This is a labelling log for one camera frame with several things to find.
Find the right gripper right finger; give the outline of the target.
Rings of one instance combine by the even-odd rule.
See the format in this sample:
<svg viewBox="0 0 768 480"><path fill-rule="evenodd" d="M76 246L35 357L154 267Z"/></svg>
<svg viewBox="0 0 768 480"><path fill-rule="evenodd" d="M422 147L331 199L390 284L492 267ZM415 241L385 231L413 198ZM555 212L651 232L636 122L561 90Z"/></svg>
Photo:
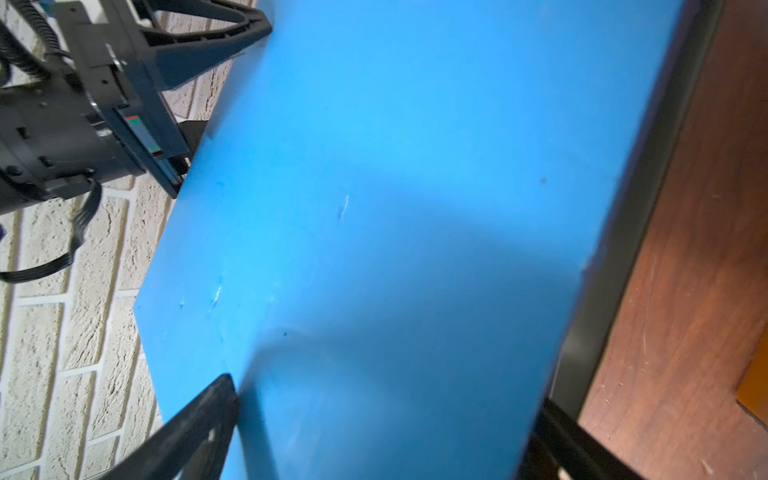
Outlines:
<svg viewBox="0 0 768 480"><path fill-rule="evenodd" d="M519 479L634 479L641 476L545 398L518 469Z"/></svg>

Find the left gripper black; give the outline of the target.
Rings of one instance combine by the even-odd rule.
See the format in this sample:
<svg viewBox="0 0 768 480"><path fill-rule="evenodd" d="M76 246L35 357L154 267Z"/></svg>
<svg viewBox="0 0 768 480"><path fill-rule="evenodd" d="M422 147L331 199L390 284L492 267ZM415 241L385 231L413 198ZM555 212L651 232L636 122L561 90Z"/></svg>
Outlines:
<svg viewBox="0 0 768 480"><path fill-rule="evenodd" d="M147 174L176 196L192 157L164 92L267 37L259 9L232 1L12 1L37 35L31 52L1 29L1 209L82 197L94 212L106 183ZM225 21L171 33L157 11Z"/></svg>

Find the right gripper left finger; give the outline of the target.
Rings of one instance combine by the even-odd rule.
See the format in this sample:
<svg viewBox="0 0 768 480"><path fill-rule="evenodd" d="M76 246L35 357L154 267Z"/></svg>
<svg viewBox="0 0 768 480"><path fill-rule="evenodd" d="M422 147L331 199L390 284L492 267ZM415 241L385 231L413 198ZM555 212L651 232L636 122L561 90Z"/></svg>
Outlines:
<svg viewBox="0 0 768 480"><path fill-rule="evenodd" d="M102 479L219 479L239 416L232 376L218 376Z"/></svg>

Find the blue shoebox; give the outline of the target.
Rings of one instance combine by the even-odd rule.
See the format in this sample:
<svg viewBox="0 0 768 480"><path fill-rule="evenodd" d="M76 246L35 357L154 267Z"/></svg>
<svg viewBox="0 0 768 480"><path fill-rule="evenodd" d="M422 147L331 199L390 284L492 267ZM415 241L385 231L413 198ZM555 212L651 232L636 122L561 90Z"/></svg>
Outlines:
<svg viewBox="0 0 768 480"><path fill-rule="evenodd" d="M681 1L264 1L135 317L227 479L508 479Z"/></svg>

